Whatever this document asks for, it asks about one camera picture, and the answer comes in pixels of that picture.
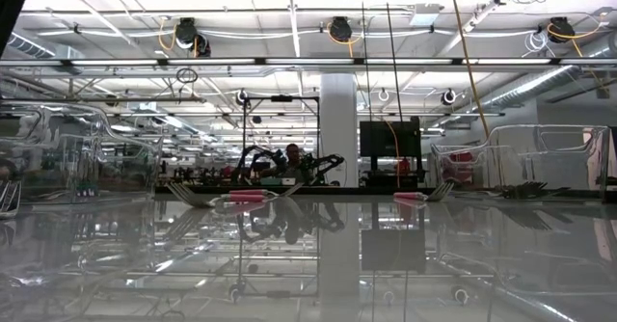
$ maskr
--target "transparent plastic box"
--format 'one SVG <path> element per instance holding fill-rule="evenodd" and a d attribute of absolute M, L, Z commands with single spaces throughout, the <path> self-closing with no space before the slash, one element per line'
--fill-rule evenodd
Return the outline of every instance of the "transparent plastic box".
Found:
<path fill-rule="evenodd" d="M 545 189 L 605 190 L 606 126 L 508 125 L 477 147 L 431 146 L 436 182 L 466 190 L 546 182 Z"/>
<path fill-rule="evenodd" d="M 152 146 L 115 134 L 98 108 L 0 104 L 0 181 L 19 186 L 21 203 L 150 200 L 160 152 L 160 141 Z"/>

